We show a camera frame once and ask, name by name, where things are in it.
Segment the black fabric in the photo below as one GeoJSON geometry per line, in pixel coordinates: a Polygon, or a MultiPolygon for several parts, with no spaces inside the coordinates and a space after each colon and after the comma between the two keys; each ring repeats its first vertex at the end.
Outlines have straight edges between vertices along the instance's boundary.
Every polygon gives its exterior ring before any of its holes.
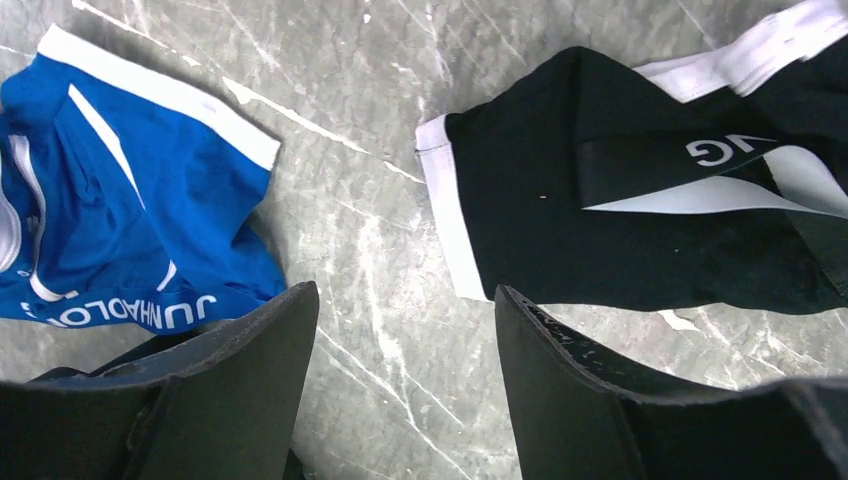
{"type": "MultiPolygon", "coordinates": [[[[696,162],[685,147],[698,133],[744,135],[808,148],[845,185],[846,157],[838,154],[848,153],[842,143],[848,140],[848,80],[840,75],[847,49],[843,40],[792,64],[750,97],[723,89],[682,104],[605,56],[570,48],[491,102],[449,115],[462,213],[486,296],[493,298],[504,283],[540,303],[642,311],[715,302],[790,314],[845,306],[822,267],[828,260],[810,250],[784,211],[582,210],[632,192],[605,187],[593,198],[596,192],[581,191],[593,175],[581,171],[580,154],[627,139],[660,148],[657,139],[664,138],[670,143],[662,149],[681,154],[660,165],[696,162]]],[[[767,166],[756,160],[768,142],[750,143],[756,151],[723,174],[777,192],[767,166]]],[[[591,155],[583,160],[584,169],[609,167],[591,164],[591,155]]],[[[658,161],[641,160],[646,169],[658,161]]],[[[640,159],[619,161],[632,168],[640,159]]],[[[688,178],[685,172],[671,181],[688,178]]]]}
{"type": "MultiPolygon", "coordinates": [[[[730,137],[745,140],[745,137],[730,137]]],[[[593,207],[728,174],[785,146],[783,142],[757,138],[750,144],[746,141],[750,151],[733,148],[728,135],[706,131],[626,135],[580,143],[574,152],[580,206],[593,207]],[[725,158],[723,151],[714,151],[719,143],[728,152],[737,151],[728,161],[704,168],[686,157],[686,146],[705,141],[712,144],[698,149],[704,152],[697,159],[702,162],[718,163],[725,158]]]]}
{"type": "Polygon", "coordinates": [[[513,289],[495,302],[524,478],[848,478],[845,379],[712,388],[629,360],[513,289]]]}
{"type": "Polygon", "coordinates": [[[807,247],[819,260],[822,272],[843,296],[848,292],[848,222],[842,218],[786,212],[807,247]]]}

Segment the blue fabric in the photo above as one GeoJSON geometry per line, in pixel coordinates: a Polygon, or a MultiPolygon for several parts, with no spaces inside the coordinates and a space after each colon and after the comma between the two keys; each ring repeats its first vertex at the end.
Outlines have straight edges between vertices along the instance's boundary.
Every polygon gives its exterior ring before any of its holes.
{"type": "Polygon", "coordinates": [[[43,55],[2,85],[0,100],[2,189],[23,232],[18,258],[0,273],[0,317],[175,334],[244,315],[285,289],[245,225],[270,174],[204,123],[43,55]],[[71,86],[117,135],[138,193],[71,86]],[[29,144],[45,212],[16,137],[29,144]],[[40,282],[76,296],[36,294],[36,250],[40,282]],[[176,275],[157,291],[171,262],[176,275]]]}

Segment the floor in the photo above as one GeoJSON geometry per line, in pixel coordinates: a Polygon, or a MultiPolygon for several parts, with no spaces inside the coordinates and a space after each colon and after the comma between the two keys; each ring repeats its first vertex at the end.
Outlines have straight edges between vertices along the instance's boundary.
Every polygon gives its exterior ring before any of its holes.
{"type": "MultiPolygon", "coordinates": [[[[0,79],[51,23],[226,98],[285,143],[257,225],[322,293],[294,445],[320,479],[520,478],[493,306],[457,299],[415,126],[572,45],[627,65],[730,42],[791,0],[3,0],[0,79]]],[[[727,388],[848,372],[848,313],[551,306],[655,368],[727,388]]],[[[133,326],[0,322],[0,378],[92,369],[133,326]]]]}

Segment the gray marble tile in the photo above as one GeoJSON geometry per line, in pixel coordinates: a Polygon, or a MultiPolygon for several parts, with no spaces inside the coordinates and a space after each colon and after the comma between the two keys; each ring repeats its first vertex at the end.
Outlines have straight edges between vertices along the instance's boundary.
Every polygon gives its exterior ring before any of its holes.
{"type": "MultiPolygon", "coordinates": [[[[56,22],[221,96],[284,141],[255,224],[322,311],[295,433],[317,478],[520,478],[493,307],[461,300],[413,152],[417,124],[557,51],[627,65],[731,41],[778,0],[44,0],[0,3],[0,79],[56,22]]],[[[728,388],[845,373],[844,312],[551,306],[674,374],[728,388]]],[[[92,368],[146,338],[0,322],[0,378],[92,368]]]]}

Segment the black strap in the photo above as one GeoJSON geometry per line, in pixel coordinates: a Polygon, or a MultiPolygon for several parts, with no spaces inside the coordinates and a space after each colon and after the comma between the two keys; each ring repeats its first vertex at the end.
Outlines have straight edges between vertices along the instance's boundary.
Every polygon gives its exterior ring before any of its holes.
{"type": "Polygon", "coordinates": [[[584,208],[736,170],[786,144],[754,135],[677,132],[606,138],[577,146],[584,208]]]}

